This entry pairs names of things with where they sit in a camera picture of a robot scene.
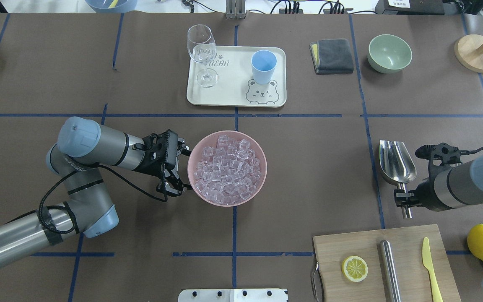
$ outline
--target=folded cloth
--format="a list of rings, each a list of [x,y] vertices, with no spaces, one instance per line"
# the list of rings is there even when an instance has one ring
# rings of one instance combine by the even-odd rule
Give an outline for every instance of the folded cloth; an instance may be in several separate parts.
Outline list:
[[[316,74],[351,74],[353,59],[349,41],[326,39],[310,44],[314,71]]]

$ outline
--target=wooden base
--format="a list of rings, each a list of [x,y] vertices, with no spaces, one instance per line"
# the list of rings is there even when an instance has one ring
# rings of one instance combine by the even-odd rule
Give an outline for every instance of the wooden base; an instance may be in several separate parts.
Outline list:
[[[477,48],[483,44],[483,36],[469,34],[462,37],[454,44],[454,53],[458,61],[468,69],[483,73],[483,54],[477,52]]]

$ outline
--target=metal scoop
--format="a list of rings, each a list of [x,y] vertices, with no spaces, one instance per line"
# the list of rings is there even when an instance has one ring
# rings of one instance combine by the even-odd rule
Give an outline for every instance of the metal scoop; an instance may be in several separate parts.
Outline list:
[[[406,183],[416,177],[415,164],[406,145],[401,141],[379,140],[379,164],[384,180],[406,193]],[[411,218],[410,207],[402,205],[401,208],[404,218]]]

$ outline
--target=bowl of ice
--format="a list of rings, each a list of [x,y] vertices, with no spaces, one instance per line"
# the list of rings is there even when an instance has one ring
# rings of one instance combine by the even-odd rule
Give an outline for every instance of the bowl of ice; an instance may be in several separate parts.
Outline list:
[[[262,188],[266,156],[247,134],[215,132],[193,148],[187,174],[200,198],[216,206],[237,206],[251,200]]]

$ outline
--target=bear print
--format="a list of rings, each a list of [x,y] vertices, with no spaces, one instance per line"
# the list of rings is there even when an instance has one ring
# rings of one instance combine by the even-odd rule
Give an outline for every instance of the bear print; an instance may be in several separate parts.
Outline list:
[[[247,84],[249,85],[249,90],[245,94],[245,98],[250,103],[268,104],[278,101],[279,95],[275,80],[270,80],[268,84],[261,85],[251,79]]]

